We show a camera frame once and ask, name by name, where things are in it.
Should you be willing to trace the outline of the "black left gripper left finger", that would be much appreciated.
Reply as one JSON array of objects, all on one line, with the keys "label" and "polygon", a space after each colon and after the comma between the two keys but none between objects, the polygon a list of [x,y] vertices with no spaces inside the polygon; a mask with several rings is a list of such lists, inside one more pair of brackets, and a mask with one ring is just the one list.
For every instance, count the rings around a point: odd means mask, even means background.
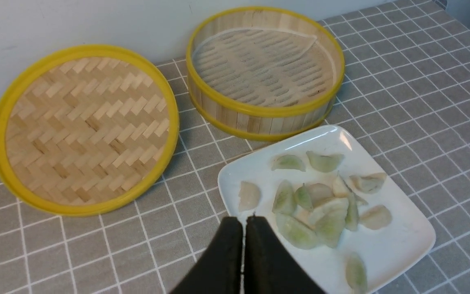
[{"label": "black left gripper left finger", "polygon": [[222,219],[201,258],[172,294],[238,294],[241,287],[243,227],[235,216]]}]

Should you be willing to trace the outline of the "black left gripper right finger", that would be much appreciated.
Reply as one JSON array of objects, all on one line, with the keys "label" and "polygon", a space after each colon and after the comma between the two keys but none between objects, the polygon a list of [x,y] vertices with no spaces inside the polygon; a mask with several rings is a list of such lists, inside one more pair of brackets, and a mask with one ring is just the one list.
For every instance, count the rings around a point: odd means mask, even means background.
[{"label": "black left gripper right finger", "polygon": [[246,294],[325,293],[284,248],[263,216],[250,216],[246,221],[244,292]]}]

